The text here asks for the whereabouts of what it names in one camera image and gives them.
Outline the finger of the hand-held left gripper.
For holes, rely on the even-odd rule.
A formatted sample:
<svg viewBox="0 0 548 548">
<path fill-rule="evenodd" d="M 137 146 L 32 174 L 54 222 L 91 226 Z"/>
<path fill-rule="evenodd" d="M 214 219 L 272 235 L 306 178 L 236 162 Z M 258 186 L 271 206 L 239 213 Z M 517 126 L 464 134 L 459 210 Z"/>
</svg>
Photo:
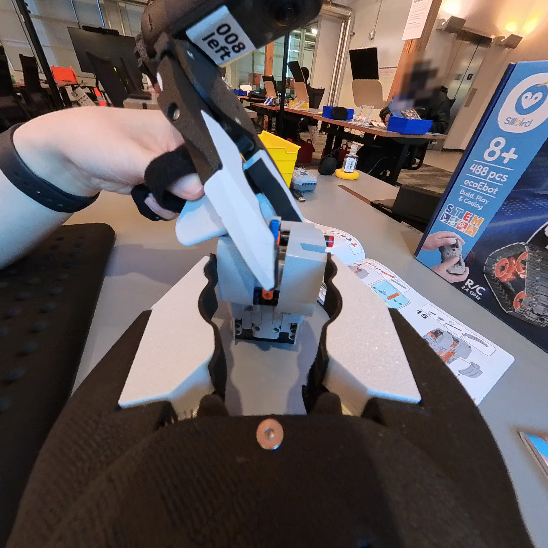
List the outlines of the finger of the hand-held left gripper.
<svg viewBox="0 0 548 548">
<path fill-rule="evenodd" d="M 274 236 L 246 180 L 238 148 L 217 121 L 204 111 L 201 113 L 222 163 L 222 168 L 204 184 L 205 195 L 260 285 L 272 290 L 275 286 Z"/>
<path fill-rule="evenodd" d="M 297 202 L 265 149 L 258 149 L 243 164 L 244 174 L 284 221 L 303 222 Z"/>
</svg>

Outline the grey brick robot model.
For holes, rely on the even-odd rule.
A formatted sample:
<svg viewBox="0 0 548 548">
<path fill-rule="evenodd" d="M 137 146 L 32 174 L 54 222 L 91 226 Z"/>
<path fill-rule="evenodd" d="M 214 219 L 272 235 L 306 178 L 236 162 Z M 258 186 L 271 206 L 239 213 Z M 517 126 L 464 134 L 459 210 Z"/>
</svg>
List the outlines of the grey brick robot model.
<svg viewBox="0 0 548 548">
<path fill-rule="evenodd" d="M 307 222 L 270 220 L 275 237 L 276 285 L 260 286 L 229 236 L 217 244 L 218 296 L 229 303 L 236 340 L 294 344 L 313 314 L 327 261 L 324 234 Z"/>
</svg>

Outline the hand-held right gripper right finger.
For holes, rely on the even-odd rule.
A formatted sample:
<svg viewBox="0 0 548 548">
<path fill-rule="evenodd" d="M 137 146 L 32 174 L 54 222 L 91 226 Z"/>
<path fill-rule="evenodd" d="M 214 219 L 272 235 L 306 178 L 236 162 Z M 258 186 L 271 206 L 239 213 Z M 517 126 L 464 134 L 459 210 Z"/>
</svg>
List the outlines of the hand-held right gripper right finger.
<svg viewBox="0 0 548 548">
<path fill-rule="evenodd" d="M 419 403 L 416 386 L 387 305 L 338 257 L 328 254 L 323 326 L 306 383 L 306 411 L 330 391 L 349 412 L 372 397 Z"/>
</svg>

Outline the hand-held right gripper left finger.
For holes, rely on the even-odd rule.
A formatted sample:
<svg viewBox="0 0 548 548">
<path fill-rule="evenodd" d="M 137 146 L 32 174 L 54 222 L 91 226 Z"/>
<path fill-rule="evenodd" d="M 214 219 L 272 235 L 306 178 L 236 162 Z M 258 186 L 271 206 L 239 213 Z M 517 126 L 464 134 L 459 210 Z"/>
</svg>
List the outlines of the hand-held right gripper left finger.
<svg viewBox="0 0 548 548">
<path fill-rule="evenodd" d="M 216 256 L 206 255 L 153 305 L 120 407 L 169 401 L 175 412 L 196 412 L 206 394 L 225 399 L 226 359 L 212 321 L 216 285 Z"/>
</svg>

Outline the blue leaflet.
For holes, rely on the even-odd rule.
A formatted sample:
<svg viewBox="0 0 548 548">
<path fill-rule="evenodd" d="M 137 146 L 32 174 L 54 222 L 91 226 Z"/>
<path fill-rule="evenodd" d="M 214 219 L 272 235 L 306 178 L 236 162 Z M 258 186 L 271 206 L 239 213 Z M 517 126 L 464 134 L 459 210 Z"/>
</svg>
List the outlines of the blue leaflet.
<svg viewBox="0 0 548 548">
<path fill-rule="evenodd" d="M 547 476 L 547 432 L 518 431 L 521 440 Z"/>
</svg>

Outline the yellow plastic bin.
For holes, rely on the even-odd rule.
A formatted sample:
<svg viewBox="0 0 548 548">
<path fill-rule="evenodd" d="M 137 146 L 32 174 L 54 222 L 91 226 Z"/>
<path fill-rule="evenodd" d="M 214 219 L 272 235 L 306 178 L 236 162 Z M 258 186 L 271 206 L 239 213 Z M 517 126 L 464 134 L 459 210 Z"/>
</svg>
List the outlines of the yellow plastic bin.
<svg viewBox="0 0 548 548">
<path fill-rule="evenodd" d="M 259 134 L 259 138 L 280 171 L 285 183 L 290 187 L 300 147 L 265 130 Z"/>
</svg>

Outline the grey brick hub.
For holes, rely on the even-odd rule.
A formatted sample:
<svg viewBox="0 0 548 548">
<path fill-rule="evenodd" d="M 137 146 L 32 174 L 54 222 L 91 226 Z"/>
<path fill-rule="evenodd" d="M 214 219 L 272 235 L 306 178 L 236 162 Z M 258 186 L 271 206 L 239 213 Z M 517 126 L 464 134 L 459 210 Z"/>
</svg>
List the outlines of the grey brick hub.
<svg viewBox="0 0 548 548">
<path fill-rule="evenodd" d="M 316 189 L 317 176 L 310 173 L 304 168 L 295 167 L 291 176 L 290 189 L 300 192 L 308 193 Z"/>
</svg>

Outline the person's left forearm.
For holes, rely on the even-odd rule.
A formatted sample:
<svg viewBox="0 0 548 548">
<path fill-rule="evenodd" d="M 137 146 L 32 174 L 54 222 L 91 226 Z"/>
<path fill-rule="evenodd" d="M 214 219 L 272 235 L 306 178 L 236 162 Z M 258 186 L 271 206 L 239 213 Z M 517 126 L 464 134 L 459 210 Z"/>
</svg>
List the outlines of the person's left forearm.
<svg viewBox="0 0 548 548">
<path fill-rule="evenodd" d="M 70 216 L 35 202 L 1 174 L 1 268 L 24 256 Z"/>
</svg>

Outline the black wristband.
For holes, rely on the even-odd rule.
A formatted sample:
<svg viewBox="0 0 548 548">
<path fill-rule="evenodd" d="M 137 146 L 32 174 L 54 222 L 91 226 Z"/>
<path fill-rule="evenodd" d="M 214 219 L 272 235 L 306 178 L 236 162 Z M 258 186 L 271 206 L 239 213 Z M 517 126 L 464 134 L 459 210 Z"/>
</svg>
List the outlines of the black wristband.
<svg viewBox="0 0 548 548">
<path fill-rule="evenodd" d="M 73 214 L 95 202 L 99 194 L 91 197 L 72 195 L 40 178 L 28 168 L 13 141 L 15 131 L 22 125 L 23 123 L 14 124 L 1 133 L 1 172 L 13 186 L 47 209 L 60 213 Z"/>
</svg>

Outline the black monitor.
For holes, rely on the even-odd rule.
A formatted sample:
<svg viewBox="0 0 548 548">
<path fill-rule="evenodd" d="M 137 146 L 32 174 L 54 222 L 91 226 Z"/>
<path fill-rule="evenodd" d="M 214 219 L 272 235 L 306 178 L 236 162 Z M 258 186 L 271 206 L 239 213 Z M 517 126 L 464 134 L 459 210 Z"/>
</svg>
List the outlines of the black monitor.
<svg viewBox="0 0 548 548">
<path fill-rule="evenodd" d="M 132 81 L 131 91 L 142 90 L 142 73 L 134 53 L 136 42 L 132 36 L 120 35 L 117 30 L 84 25 L 81 29 L 67 28 L 80 69 L 93 73 L 87 53 L 109 59 L 126 81 Z"/>
</svg>

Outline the open instruction booklet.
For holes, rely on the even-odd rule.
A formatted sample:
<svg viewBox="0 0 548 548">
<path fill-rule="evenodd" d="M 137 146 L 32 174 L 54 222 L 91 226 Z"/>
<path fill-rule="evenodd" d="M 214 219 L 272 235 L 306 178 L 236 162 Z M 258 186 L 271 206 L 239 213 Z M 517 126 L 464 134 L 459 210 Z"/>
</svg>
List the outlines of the open instruction booklet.
<svg viewBox="0 0 548 548">
<path fill-rule="evenodd" d="M 384 303 L 398 310 L 438 354 L 479 405 L 514 362 L 514 357 L 420 295 L 385 265 L 366 258 L 351 234 L 314 223 L 342 262 Z"/>
</svg>

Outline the blue robot kit box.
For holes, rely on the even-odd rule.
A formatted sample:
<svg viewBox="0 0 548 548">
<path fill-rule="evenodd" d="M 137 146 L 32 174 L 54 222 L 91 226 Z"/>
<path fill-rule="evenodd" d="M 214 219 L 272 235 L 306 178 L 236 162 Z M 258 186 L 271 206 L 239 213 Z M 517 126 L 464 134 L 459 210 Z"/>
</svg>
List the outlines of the blue robot kit box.
<svg viewBox="0 0 548 548">
<path fill-rule="evenodd" d="M 415 257 L 547 351 L 547 61 L 510 64 Z"/>
</svg>

